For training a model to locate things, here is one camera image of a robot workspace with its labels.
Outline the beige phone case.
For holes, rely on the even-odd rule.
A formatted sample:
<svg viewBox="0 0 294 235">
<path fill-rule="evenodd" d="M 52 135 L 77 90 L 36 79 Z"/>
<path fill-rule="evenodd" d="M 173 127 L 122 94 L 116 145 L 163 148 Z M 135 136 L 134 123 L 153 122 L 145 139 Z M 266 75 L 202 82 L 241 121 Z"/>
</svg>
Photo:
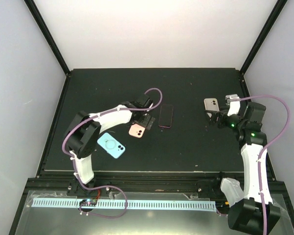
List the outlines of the beige phone case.
<svg viewBox="0 0 294 235">
<path fill-rule="evenodd" d="M 205 110 L 208 111 L 219 111 L 219 105 L 216 98 L 205 98 L 204 99 Z"/>
</svg>

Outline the pink phone case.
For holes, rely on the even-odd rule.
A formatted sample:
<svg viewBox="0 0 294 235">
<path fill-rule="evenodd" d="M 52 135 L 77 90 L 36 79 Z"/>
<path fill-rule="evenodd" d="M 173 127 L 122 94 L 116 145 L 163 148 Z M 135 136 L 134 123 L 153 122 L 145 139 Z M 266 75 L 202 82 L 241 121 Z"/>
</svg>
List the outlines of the pink phone case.
<svg viewBox="0 0 294 235">
<path fill-rule="evenodd" d="M 135 138 L 141 138 L 144 132 L 145 132 L 145 128 L 138 124 L 132 125 L 129 129 L 129 135 Z"/>
</svg>

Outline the purple phone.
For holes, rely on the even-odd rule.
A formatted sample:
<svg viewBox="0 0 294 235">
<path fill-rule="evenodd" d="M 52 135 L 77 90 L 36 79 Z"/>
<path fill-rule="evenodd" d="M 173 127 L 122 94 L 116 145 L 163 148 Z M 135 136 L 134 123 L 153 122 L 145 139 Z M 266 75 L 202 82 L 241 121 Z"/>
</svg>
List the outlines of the purple phone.
<svg viewBox="0 0 294 235">
<path fill-rule="evenodd" d="M 158 125 L 163 128 L 170 128 L 173 120 L 174 106 L 163 104 L 160 108 Z"/>
</svg>

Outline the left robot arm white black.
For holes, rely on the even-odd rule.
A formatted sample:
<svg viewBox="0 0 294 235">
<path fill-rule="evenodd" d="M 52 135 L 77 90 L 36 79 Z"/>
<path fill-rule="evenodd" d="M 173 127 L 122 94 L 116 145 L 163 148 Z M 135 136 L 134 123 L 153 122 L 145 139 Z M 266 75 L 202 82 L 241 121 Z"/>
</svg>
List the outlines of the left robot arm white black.
<svg viewBox="0 0 294 235">
<path fill-rule="evenodd" d="M 62 151 L 70 156 L 80 192 L 91 195 L 95 190 L 92 154 L 100 135 L 115 126 L 142 121 L 153 104 L 152 99 L 143 94 L 137 100 L 122 102 L 99 113 L 80 111 L 75 115 L 65 132 Z"/>
</svg>

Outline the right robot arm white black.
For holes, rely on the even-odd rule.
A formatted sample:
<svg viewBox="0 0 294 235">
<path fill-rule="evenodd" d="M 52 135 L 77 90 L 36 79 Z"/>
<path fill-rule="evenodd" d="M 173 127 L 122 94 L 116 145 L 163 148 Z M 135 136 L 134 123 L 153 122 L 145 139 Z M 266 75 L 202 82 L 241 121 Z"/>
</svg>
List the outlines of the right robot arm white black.
<svg viewBox="0 0 294 235">
<path fill-rule="evenodd" d="M 273 205 L 269 191 L 266 156 L 267 136 L 261 131 L 266 107 L 256 102 L 247 104 L 239 116 L 240 103 L 234 101 L 220 110 L 216 99 L 205 99 L 204 107 L 210 123 L 233 130 L 244 164 L 244 185 L 238 180 L 223 178 L 213 184 L 213 193 L 229 203 L 228 226 L 250 235 L 268 235 L 281 216 Z"/>
</svg>

